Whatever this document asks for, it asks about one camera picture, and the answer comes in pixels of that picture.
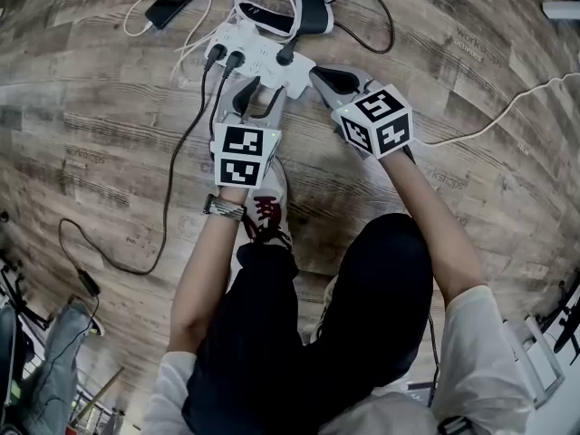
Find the black strap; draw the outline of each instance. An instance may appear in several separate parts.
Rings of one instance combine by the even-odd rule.
[[[296,34],[327,34],[333,30],[334,15],[330,5],[324,0],[295,0],[298,17]],[[243,17],[273,34],[288,36],[294,18],[277,13],[261,5],[242,2],[238,5]]]

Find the knee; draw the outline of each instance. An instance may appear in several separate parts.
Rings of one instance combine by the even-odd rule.
[[[373,219],[364,227],[361,236],[375,242],[394,242],[395,245],[400,245],[404,239],[411,245],[427,247],[415,221],[409,215],[402,213],[385,214]]]
[[[378,256],[387,265],[415,261],[430,266],[425,239],[415,221],[406,214],[377,217],[365,226],[355,243],[359,255]]]

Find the watch strap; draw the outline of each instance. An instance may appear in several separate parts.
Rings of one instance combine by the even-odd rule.
[[[209,194],[203,212],[204,214],[215,214],[241,222],[246,215],[246,207]]]

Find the white shirt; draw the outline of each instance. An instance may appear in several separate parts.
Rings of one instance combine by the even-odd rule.
[[[478,434],[524,434],[534,404],[504,335],[491,290],[478,286],[455,298],[446,313],[440,379],[426,408],[388,385],[347,409],[320,435],[408,435],[437,433],[453,416],[469,419]],[[143,422],[142,435],[191,435],[181,416],[196,356],[167,353]]]

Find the sleeve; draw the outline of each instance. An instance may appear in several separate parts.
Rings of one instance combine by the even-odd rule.
[[[163,356],[141,435],[191,435],[181,408],[188,397],[188,380],[195,362],[196,355],[192,353],[171,352]]]
[[[451,301],[445,315],[435,417],[463,416],[478,434],[525,433],[534,403],[491,290],[471,288]]]

